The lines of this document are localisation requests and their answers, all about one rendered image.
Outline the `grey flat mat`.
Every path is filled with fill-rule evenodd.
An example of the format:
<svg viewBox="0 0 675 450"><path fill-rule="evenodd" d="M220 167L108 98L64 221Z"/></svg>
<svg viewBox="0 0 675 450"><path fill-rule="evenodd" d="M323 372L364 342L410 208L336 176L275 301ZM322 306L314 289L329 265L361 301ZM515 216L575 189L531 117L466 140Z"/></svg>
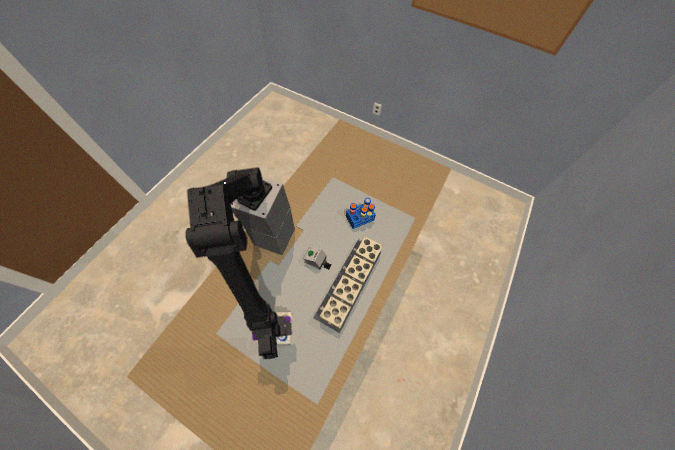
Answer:
<svg viewBox="0 0 675 450"><path fill-rule="evenodd" d="M346 210L370 198L375 220L352 228ZM274 312L292 313L291 345L278 357L258 356L258 340L246 326L239 303L217 335L318 405L416 218L331 178L296 225L304 230L279 265L269 261L254 281ZM341 332L314 318L357 241L367 237L381 254ZM304 261L310 247L322 249L330 269Z"/></svg>

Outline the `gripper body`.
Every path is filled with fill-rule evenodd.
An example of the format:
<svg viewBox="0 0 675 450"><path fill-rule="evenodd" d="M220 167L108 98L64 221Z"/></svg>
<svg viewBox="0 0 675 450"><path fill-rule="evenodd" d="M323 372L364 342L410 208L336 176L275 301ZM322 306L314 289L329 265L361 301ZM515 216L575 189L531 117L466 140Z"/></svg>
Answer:
<svg viewBox="0 0 675 450"><path fill-rule="evenodd" d="M281 336L287 336L287 335L292 334L291 322L285 322L284 316L278 317L278 324L280 325L280 335ZM285 329L285 327L286 327L286 329ZM252 331L252 334L256 334L256 331Z"/></svg>

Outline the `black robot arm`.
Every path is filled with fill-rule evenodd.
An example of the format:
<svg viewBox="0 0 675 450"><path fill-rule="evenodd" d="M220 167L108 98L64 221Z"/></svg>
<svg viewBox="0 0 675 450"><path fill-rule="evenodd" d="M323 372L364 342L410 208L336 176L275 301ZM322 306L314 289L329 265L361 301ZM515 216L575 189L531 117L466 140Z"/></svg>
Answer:
<svg viewBox="0 0 675 450"><path fill-rule="evenodd" d="M243 310L249 330L256 330L259 356L273 359L278 357L276 337L280 336L277 313L272 312L270 305L259 295L241 257L239 251L247 249L247 236L241 222L234 221L230 204L237 199L238 203L254 211L258 209L272 189L259 170L259 167L231 170L227 172L227 178L244 174L224 183L221 180L220 183L187 189L190 228L186 229L185 238L196 258L207 256L222 274ZM220 185L215 185L217 183Z"/></svg>

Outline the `blue tube rack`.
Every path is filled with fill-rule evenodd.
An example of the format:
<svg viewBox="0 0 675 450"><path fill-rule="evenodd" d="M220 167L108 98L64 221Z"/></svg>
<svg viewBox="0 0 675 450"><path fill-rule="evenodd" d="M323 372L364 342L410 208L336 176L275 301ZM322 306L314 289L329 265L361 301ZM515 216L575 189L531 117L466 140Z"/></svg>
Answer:
<svg viewBox="0 0 675 450"><path fill-rule="evenodd" d="M347 219L348 219L348 221L349 221L349 223L350 223L350 225L351 225L351 227L352 227L353 229L354 229L354 228L357 228L357 227L359 227L359 226L362 226L362 225L364 225L364 224L367 224L367 223L369 223L369 222L371 222L371 221L374 221L374 219L375 219L376 214L375 214L374 211L373 211L373 214L372 214L372 215L366 214L366 217L365 217L365 218L361 218L361 217L360 217L360 214L361 214L361 208L362 208L363 206L364 206L364 204L357 206L358 209L356 209L356 212L355 212L354 215L351 215L351 214L350 214L350 209L349 209L349 210L346 210L346 217L347 217ZM359 208L359 207L360 207L360 208ZM357 211L358 211L358 212L357 212ZM370 218L370 217L371 217L371 218ZM368 218L369 218L369 219L368 219ZM354 220L353 220L353 219L354 219ZM364 221L363 221L363 220L364 220ZM362 221L362 222L361 222L361 221Z"/></svg>

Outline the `white tube rack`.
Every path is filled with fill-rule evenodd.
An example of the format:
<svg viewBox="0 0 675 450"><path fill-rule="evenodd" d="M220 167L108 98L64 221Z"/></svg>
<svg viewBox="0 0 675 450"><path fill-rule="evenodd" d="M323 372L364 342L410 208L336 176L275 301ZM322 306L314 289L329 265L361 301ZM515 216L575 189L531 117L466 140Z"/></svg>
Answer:
<svg viewBox="0 0 675 450"><path fill-rule="evenodd" d="M278 317L278 316L284 316L284 317L285 317L285 316L290 316L290 317L291 317L291 328L292 328L292 316L293 316L293 315L292 315L291 312L277 312L277 317ZM290 344L290 343L289 343L290 340L291 340L291 335L288 336L288 339L287 339L285 342L280 341L280 340L278 339L278 337L276 337L277 345L286 345L286 344Z"/></svg>

